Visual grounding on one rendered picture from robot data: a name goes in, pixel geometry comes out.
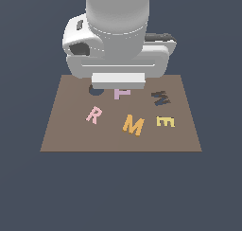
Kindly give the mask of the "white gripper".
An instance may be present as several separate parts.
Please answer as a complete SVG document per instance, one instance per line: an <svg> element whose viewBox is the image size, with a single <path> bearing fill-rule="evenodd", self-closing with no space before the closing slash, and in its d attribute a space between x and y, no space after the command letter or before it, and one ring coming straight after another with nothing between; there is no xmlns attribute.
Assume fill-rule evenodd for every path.
<svg viewBox="0 0 242 231"><path fill-rule="evenodd" d="M72 75L78 79L90 78L95 89L143 89L147 78L164 74L169 52L164 45L144 45L130 61L80 55L68 56L66 60Z"/></svg>

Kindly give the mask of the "brown board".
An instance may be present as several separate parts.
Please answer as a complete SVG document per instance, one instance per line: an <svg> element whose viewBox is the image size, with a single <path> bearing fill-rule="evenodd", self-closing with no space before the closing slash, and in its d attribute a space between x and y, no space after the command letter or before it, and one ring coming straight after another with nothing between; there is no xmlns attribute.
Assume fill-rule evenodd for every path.
<svg viewBox="0 0 242 231"><path fill-rule="evenodd" d="M114 99L114 91L89 93L91 81L72 75L60 78L41 147L42 152L72 151L188 151L201 147L179 75L148 79L145 88ZM102 110L86 121L94 107ZM127 115L145 122L139 137L123 132ZM157 116L171 116L175 126L156 125Z"/></svg>

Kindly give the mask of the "lilac letter block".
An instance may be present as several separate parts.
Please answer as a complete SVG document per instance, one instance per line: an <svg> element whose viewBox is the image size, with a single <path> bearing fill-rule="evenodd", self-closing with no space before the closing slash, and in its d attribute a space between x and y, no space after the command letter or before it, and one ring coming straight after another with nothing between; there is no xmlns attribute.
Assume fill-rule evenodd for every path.
<svg viewBox="0 0 242 231"><path fill-rule="evenodd" d="M120 90L114 89L114 99L120 99L121 96L128 96L130 95L130 90Z"/></svg>

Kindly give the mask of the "pink letter R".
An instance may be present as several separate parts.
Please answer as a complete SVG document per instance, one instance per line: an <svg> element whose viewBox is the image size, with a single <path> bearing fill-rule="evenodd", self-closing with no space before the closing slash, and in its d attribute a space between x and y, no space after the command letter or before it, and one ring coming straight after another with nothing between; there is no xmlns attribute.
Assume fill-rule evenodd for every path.
<svg viewBox="0 0 242 231"><path fill-rule="evenodd" d="M102 115L102 110L98 107L94 107L92 111L86 117L86 121L92 120L96 124L96 120Z"/></svg>

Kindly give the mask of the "orange letter M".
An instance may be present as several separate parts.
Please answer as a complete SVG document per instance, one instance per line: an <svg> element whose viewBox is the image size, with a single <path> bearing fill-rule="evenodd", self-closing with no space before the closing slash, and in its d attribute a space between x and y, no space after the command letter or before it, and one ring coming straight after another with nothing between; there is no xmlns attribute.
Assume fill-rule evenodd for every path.
<svg viewBox="0 0 242 231"><path fill-rule="evenodd" d="M136 122L133 122L132 115L127 115L122 131L124 133L129 132L129 134L135 133L135 136L139 137L141 134L144 122L145 121L142 118L139 118Z"/></svg>

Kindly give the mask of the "yellow letter E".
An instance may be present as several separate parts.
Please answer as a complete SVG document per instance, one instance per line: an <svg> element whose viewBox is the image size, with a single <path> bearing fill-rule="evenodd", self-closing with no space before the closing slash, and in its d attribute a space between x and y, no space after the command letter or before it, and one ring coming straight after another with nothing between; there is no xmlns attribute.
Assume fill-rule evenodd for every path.
<svg viewBox="0 0 242 231"><path fill-rule="evenodd" d="M165 127L167 127L167 126L174 127L175 126L175 120L171 116L157 116L156 117L156 125L157 126L164 125Z"/></svg>

